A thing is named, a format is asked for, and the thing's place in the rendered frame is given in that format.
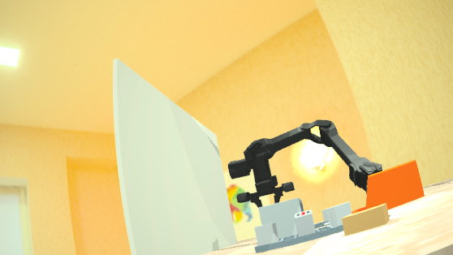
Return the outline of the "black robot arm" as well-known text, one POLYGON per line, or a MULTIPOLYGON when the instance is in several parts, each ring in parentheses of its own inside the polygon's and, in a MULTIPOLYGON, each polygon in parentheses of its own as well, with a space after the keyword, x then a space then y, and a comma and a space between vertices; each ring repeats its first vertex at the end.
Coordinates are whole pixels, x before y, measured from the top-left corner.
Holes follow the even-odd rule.
MULTIPOLYGON (((299 127, 285 132, 271 139, 262 138, 255 140, 244 151, 244 159, 229 162, 228 170, 231 179, 238 179, 260 171, 271 171, 269 159, 276 152, 293 145, 301 140, 311 140, 318 145, 331 147, 349 167, 349 178, 358 186, 368 189, 368 175, 382 171, 382 164, 371 162, 367 158, 359 157, 339 135, 336 126, 329 120, 314 120, 311 123, 302 123, 299 127), (311 128, 319 127, 320 136, 312 133, 311 128)), ((278 185, 276 175, 268 175, 266 179, 255 183, 257 194, 272 192, 278 185)))

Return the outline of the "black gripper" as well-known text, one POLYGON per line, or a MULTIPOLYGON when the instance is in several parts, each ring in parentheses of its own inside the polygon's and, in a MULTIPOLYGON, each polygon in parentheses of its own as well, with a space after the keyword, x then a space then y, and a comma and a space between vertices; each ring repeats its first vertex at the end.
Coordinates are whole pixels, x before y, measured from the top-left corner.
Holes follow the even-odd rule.
MULTIPOLYGON (((253 174, 255 183, 258 180, 266 179, 268 175, 271 175, 270 171, 260 171, 253 174)), ((288 182, 282 184, 282 187, 273 188, 272 192, 262 192, 261 194, 257 194, 257 192, 250 193, 250 192, 242 192, 237 195, 237 202, 243 203, 246 201, 251 201, 252 203, 256 204, 258 208, 263 207, 261 200, 259 197, 275 194, 274 195, 274 203, 278 203, 280 201, 280 197, 283 196, 283 192, 290 192, 295 190, 294 182, 288 182)))

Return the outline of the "white panel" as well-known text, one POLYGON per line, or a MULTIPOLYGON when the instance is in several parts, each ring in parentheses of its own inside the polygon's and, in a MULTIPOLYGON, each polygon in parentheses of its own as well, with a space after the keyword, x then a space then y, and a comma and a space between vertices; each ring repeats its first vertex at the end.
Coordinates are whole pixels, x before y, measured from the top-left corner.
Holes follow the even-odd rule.
POLYGON ((217 136, 118 58, 114 140, 132 255, 238 244, 217 136))

